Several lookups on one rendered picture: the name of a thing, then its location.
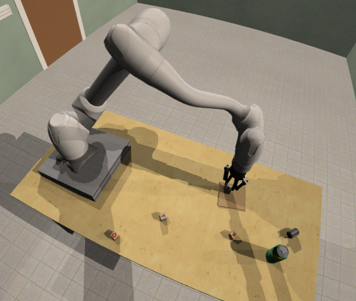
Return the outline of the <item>green and yellow drink can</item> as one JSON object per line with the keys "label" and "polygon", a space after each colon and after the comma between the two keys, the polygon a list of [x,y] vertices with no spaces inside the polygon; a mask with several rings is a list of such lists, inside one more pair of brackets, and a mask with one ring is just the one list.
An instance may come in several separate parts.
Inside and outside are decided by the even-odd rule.
{"label": "green and yellow drink can", "polygon": [[275,264],[286,259],[289,255],[289,250],[286,246],[279,244],[266,252],[266,259],[271,264]]}

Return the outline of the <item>tan square mat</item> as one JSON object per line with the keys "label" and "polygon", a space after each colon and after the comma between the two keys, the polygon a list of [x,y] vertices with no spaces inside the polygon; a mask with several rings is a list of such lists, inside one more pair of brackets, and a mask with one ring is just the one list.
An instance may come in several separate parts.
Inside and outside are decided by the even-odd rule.
{"label": "tan square mat", "polygon": [[245,211],[245,186],[227,194],[223,189],[224,185],[224,182],[220,182],[218,206]]}

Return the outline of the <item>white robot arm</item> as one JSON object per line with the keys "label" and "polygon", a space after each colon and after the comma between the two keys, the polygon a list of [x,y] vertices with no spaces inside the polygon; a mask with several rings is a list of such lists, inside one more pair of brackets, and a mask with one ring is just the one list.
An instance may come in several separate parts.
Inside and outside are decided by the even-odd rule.
{"label": "white robot arm", "polygon": [[111,27],[104,40],[111,59],[67,111],[57,112],[48,122],[49,138],[59,152],[56,160],[61,161],[57,169],[62,171],[70,167],[79,173],[99,153],[99,148],[87,142],[90,129],[106,109],[107,99],[132,74],[186,105],[228,111],[238,131],[232,167],[239,173],[251,170],[266,146],[261,109],[255,104],[242,105],[227,96],[188,85],[159,53],[170,33],[169,18],[157,8],[141,11],[127,26]]}

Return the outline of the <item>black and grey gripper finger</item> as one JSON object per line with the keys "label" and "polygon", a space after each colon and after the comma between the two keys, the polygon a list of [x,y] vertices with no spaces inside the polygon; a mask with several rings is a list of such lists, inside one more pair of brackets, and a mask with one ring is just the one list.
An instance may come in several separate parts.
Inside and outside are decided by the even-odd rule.
{"label": "black and grey gripper finger", "polygon": [[232,178],[232,174],[228,177],[228,174],[229,174],[229,165],[226,165],[225,167],[224,167],[224,175],[223,175],[223,180],[225,180],[225,186],[224,186],[224,188],[223,189],[225,189],[225,187],[229,184],[229,182],[230,182],[230,180],[231,180],[231,178]]}
{"label": "black and grey gripper finger", "polygon": [[239,182],[238,177],[235,177],[234,184],[233,184],[233,186],[232,186],[232,188],[231,188],[231,190],[229,191],[228,194],[230,194],[230,192],[232,192],[234,190],[237,191],[242,186],[245,186],[248,183],[248,180],[245,180],[245,178],[244,178],[242,183],[239,186],[237,186],[238,182]]}

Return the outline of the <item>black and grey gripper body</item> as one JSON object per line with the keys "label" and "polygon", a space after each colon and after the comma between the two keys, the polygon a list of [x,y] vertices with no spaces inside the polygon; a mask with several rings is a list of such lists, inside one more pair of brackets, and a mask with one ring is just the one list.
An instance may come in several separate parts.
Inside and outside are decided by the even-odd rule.
{"label": "black and grey gripper body", "polygon": [[232,166],[229,168],[229,172],[230,172],[230,174],[233,175],[232,176],[233,178],[238,177],[238,180],[243,180],[246,175],[246,173],[239,173],[239,172],[235,171]]}

